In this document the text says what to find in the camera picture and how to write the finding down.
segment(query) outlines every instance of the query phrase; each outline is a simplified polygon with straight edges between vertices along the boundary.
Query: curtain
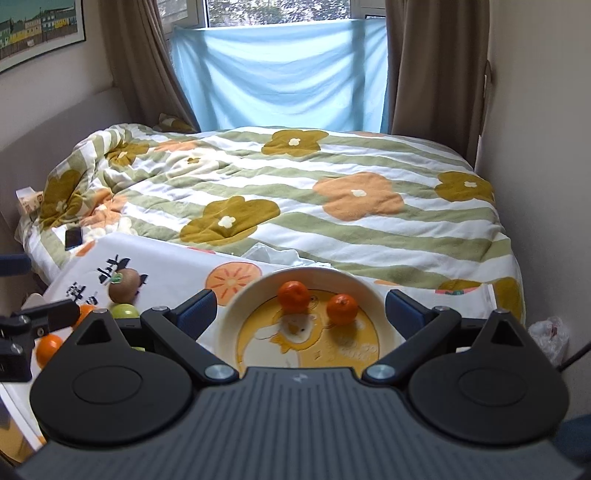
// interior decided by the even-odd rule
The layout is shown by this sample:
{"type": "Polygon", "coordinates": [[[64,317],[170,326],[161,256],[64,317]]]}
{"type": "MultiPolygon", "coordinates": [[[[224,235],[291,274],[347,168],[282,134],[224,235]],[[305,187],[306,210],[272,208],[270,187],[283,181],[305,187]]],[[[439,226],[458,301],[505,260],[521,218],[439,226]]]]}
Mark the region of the curtain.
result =
{"type": "Polygon", "coordinates": [[[392,134],[442,143],[474,166],[488,0],[387,0],[386,16],[392,134]]]}
{"type": "Polygon", "coordinates": [[[176,28],[171,50],[204,131],[280,125],[379,132],[383,123],[386,132],[383,18],[176,28]]]}
{"type": "Polygon", "coordinates": [[[199,131],[168,58],[156,0],[101,0],[100,17],[113,79],[134,121],[153,126],[167,113],[199,131]]]}

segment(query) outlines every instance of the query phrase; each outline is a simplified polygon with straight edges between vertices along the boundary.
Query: smartphone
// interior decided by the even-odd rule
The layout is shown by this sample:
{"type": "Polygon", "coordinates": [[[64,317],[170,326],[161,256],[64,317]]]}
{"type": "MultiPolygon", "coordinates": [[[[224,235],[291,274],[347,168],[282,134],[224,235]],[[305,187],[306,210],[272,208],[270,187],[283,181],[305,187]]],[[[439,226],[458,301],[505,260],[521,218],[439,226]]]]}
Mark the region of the smartphone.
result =
{"type": "Polygon", "coordinates": [[[75,226],[66,230],[66,250],[82,245],[82,228],[75,226]]]}

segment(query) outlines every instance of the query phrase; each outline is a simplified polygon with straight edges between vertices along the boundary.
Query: ridged black surface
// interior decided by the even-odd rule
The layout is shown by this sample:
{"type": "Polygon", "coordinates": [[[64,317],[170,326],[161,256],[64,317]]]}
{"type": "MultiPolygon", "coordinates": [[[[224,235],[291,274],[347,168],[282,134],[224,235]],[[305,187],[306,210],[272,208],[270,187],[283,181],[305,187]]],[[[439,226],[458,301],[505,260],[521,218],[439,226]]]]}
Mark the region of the ridged black surface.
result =
{"type": "Polygon", "coordinates": [[[549,442],[469,448],[417,422],[390,388],[348,369],[251,368],[204,390],[185,418],[122,450],[50,442],[19,468],[30,480],[574,479],[549,442]]]}

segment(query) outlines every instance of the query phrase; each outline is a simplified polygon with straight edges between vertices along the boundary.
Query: blue cloth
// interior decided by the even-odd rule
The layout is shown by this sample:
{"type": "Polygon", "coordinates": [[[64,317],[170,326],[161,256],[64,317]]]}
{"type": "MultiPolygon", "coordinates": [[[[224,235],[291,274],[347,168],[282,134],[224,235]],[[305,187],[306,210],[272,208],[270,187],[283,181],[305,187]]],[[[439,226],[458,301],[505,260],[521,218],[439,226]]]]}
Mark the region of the blue cloth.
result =
{"type": "Polygon", "coordinates": [[[386,24],[332,20],[176,28],[174,69],[203,131],[386,128],[386,24]]]}

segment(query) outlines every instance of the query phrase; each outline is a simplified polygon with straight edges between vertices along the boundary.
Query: framed picture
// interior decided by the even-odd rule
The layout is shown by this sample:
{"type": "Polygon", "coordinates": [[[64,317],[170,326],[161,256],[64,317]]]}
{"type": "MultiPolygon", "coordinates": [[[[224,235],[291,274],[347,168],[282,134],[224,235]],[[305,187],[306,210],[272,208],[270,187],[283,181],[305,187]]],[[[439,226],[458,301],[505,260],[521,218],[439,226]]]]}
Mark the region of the framed picture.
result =
{"type": "Polygon", "coordinates": [[[0,73],[85,39],[82,0],[0,0],[0,73]]]}

